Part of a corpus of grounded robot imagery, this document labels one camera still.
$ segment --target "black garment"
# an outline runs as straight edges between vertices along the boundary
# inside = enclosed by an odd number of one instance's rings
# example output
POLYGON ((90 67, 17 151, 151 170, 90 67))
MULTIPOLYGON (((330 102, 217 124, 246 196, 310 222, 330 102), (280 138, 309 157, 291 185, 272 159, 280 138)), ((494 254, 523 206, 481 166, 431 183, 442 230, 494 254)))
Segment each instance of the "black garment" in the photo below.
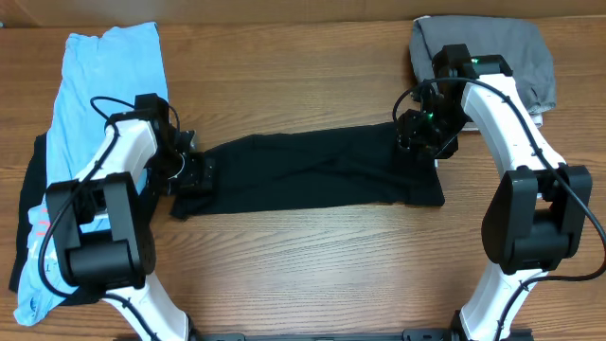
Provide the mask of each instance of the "black garment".
POLYGON ((205 153, 214 197, 177 196, 177 218, 212 213, 396 203, 442 206, 434 161, 395 156, 393 123, 294 135, 251 135, 205 153))
POLYGON ((17 227, 17 257, 10 274, 9 289, 17 292, 21 270, 27 260, 27 235, 31 231, 27 212, 39 205, 46 190, 46 134, 36 137, 34 155, 29 160, 26 178, 19 197, 19 225, 17 227))

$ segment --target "light blue shirt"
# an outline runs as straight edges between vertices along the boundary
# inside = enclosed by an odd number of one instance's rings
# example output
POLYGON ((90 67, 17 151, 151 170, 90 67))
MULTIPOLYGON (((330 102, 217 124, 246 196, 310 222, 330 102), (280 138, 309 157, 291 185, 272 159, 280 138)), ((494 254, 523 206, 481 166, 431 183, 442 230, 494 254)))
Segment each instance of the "light blue shirt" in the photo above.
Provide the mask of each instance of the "light blue shirt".
MULTIPOLYGON (((70 34, 61 87, 46 134, 46 186, 73 179, 91 161, 105 138, 105 119, 91 108, 91 97, 108 96, 134 103, 136 95, 149 93, 169 99, 155 23, 114 27, 101 38, 70 34)), ((97 105, 108 116, 128 109, 104 100, 97 105)), ((143 174, 137 190, 145 186, 145 180, 143 174)), ((39 206, 29 210, 28 216, 32 229, 27 237, 27 262, 19 281, 19 307, 14 311, 15 319, 24 326, 38 323, 63 301, 43 286, 38 275, 40 243, 49 226, 45 197, 39 206)), ((86 233, 109 227, 107 219, 100 219, 82 225, 81 230, 86 233)), ((46 250, 45 267, 48 280, 57 289, 66 293, 76 290, 61 277, 53 240, 46 250)))

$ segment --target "black cable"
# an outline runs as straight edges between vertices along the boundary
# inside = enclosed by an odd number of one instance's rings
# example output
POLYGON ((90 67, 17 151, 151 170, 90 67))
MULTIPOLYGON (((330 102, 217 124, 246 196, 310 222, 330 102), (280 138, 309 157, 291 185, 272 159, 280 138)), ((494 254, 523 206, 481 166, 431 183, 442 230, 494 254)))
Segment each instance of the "black cable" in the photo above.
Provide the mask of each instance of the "black cable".
POLYGON ((507 103, 509 105, 509 107, 511 108, 511 110, 513 111, 513 113, 515 114, 515 116, 520 121, 520 125, 522 126, 522 129, 524 130, 524 133, 526 134, 526 138, 528 138, 528 141, 530 142, 530 146, 532 146, 532 149, 536 153, 536 155, 539 158, 539 160, 541 161, 541 163, 543 163, 543 165, 549 170, 549 172, 551 172, 551 174, 554 176, 554 178, 558 181, 558 184, 564 189, 564 191, 566 192, 566 194, 568 194, 568 196, 575 202, 575 204, 577 204, 577 206, 579 206, 579 208, 583 211, 583 213, 585 214, 585 216, 589 219, 589 221, 596 228, 597 234, 601 238, 602 245, 604 247, 604 252, 605 252, 604 261, 602 262, 602 265, 595 272, 593 272, 593 273, 591 273, 589 275, 582 275, 582 276, 545 276, 545 277, 539 277, 539 278, 530 278, 530 279, 527 279, 527 280, 523 281, 522 283, 520 283, 520 286, 516 289, 516 291, 513 293, 513 295, 509 298, 509 301, 506 304, 505 309, 501 313, 501 317, 499 318, 499 321, 498 321, 498 330, 497 330, 496 335, 494 336, 494 340, 495 341, 499 341, 499 339, 501 337, 501 330, 503 330, 503 326, 505 324, 505 320, 507 319, 509 310, 513 306, 513 303, 516 301, 516 299, 518 298, 518 296, 520 295, 520 293, 522 293, 522 291, 524 289, 526 289, 528 287, 528 285, 533 284, 533 283, 542 282, 542 281, 548 281, 548 280, 561 280, 561 281, 573 281, 573 282, 586 281, 586 280, 591 280, 591 279, 598 278, 601 275, 603 275, 604 272, 606 272, 606 233, 604 232, 604 228, 599 223, 599 221, 597 220, 597 218, 594 215, 594 213, 589 209, 589 207, 586 204, 584 204, 581 201, 581 199, 579 198, 579 196, 570 188, 570 186, 568 186, 568 184, 564 181, 564 179, 561 178, 561 176, 556 172, 556 170, 554 170, 554 168, 551 166, 551 164, 545 159, 545 157, 543 155, 543 150, 541 148, 539 148, 539 145, 537 144, 537 141, 534 139, 534 136, 532 135, 532 132, 530 131, 530 128, 528 128, 528 125, 526 124, 526 121, 524 120, 524 117, 522 116, 522 113, 520 113, 520 110, 515 106, 515 104, 511 100, 511 98, 509 96, 505 95, 504 93, 502 93, 497 88, 495 88, 495 87, 493 87, 493 86, 491 86, 489 84, 486 84, 486 83, 484 83, 482 81, 477 81, 477 80, 463 78, 463 77, 448 77, 448 78, 440 78, 440 79, 433 79, 433 80, 422 81, 419 84, 417 84, 415 87, 413 87, 413 88, 411 88, 409 90, 406 90, 398 98, 398 100, 396 101, 396 104, 394 105, 394 110, 392 112, 392 116, 393 116, 394 122, 396 122, 396 123, 398 122, 398 120, 397 120, 397 112, 398 112, 398 107, 400 106, 400 103, 410 93, 412 93, 413 91, 417 91, 420 88, 425 87, 425 86, 427 86, 429 84, 440 83, 440 82, 449 82, 449 81, 469 82, 469 83, 472 83, 472 84, 476 84, 476 85, 482 86, 482 87, 484 87, 484 88, 486 88, 488 90, 491 90, 492 93, 494 93, 495 95, 497 95, 499 98, 501 98, 503 100, 503 102, 505 102, 505 103, 507 103))
POLYGON ((179 119, 179 114, 177 114, 177 110, 169 104, 169 108, 174 113, 174 118, 177 121, 177 133, 174 135, 174 145, 176 146, 179 143, 179 134, 181 133, 181 120, 179 119))
MULTIPOLYGON (((101 166, 103 165, 103 162, 105 162, 105 159, 107 159, 107 157, 109 156, 109 154, 112 152, 112 149, 116 145, 117 140, 118 140, 118 138, 120 136, 120 133, 119 133, 119 130, 118 130, 117 126, 116 126, 116 123, 114 121, 110 120, 107 117, 107 115, 105 115, 95 105, 95 101, 96 100, 100 100, 100 99, 113 101, 113 102, 116 102, 116 103, 120 103, 120 104, 126 105, 126 106, 128 106, 130 108, 134 108, 134 106, 131 103, 129 103, 129 102, 125 102, 125 101, 120 100, 120 99, 108 98, 108 97, 105 97, 105 96, 93 97, 90 100, 91 107, 93 107, 93 109, 95 109, 95 111, 99 115, 101 115, 103 118, 105 118, 107 121, 109 121, 109 123, 112 125, 112 128, 114 128, 114 136, 112 137, 112 140, 110 141, 109 146, 107 146, 107 149, 103 152, 103 154, 101 155, 101 157, 97 161, 95 161, 95 165, 93 166, 93 168, 80 181, 80 183, 76 186, 76 188, 74 189, 74 191, 72 191, 71 195, 67 198, 67 200, 65 200, 65 202, 59 208, 59 211, 57 212, 57 217, 55 217, 55 219, 53 219, 53 221, 51 222, 50 226, 48 227, 48 230, 46 231, 45 237, 43 238, 42 244, 40 246, 40 255, 38 257, 38 274, 40 275, 40 279, 42 281, 42 284, 52 294, 54 294, 56 296, 59 296, 59 297, 63 297, 63 298, 69 297, 70 294, 64 293, 64 292, 60 291, 59 289, 55 288, 48 281, 48 278, 46 277, 46 272, 45 272, 46 249, 48 248, 48 244, 50 243, 50 239, 52 238, 53 233, 55 232, 55 229, 57 228, 57 225, 59 224, 59 221, 61 220, 61 218, 65 214, 65 211, 71 205, 74 204, 74 200, 76 200, 76 197, 82 191, 82 189, 84 188, 84 186, 93 178, 93 176, 95 175, 95 173, 97 173, 97 171, 101 169, 101 166)), ((150 328, 150 326, 148 326, 148 324, 145 321, 145 319, 143 318, 143 316, 141 316, 141 313, 136 310, 136 308, 133 306, 133 304, 129 300, 127 300, 127 299, 125 299, 123 297, 114 295, 114 294, 105 294, 103 296, 103 298, 114 299, 114 300, 117 300, 120 303, 122 303, 123 307, 125 307, 129 311, 131 311, 131 313, 136 318, 136 320, 139 322, 139 324, 141 325, 141 327, 150 336, 151 340, 153 340, 153 341, 159 341, 159 339, 156 336, 155 332, 152 331, 152 329, 150 328)))
POLYGON ((431 110, 434 110, 433 105, 434 105, 434 99, 436 97, 436 91, 434 91, 434 87, 433 86, 428 86, 428 87, 420 89, 419 99, 420 99, 420 111, 422 113, 427 112, 427 108, 425 108, 425 100, 424 100, 424 95, 423 95, 425 89, 429 90, 429 95, 430 95, 430 97, 432 99, 432 101, 431 101, 431 104, 432 104, 431 110))

